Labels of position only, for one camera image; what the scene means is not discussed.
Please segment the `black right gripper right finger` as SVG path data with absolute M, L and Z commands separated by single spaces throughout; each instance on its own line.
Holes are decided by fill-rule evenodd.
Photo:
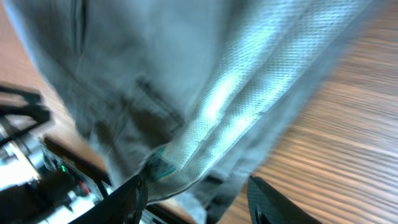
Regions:
M 322 224 L 260 177 L 250 176 L 247 187 L 253 224 Z

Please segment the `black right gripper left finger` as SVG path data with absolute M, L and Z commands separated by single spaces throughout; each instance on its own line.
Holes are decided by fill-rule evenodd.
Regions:
M 146 182 L 143 176 L 135 175 L 70 224 L 138 224 L 147 200 Z

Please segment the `grey shorts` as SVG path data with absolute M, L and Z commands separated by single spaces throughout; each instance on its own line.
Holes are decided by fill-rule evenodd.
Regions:
M 215 223 L 376 1 L 6 1 L 115 187 Z

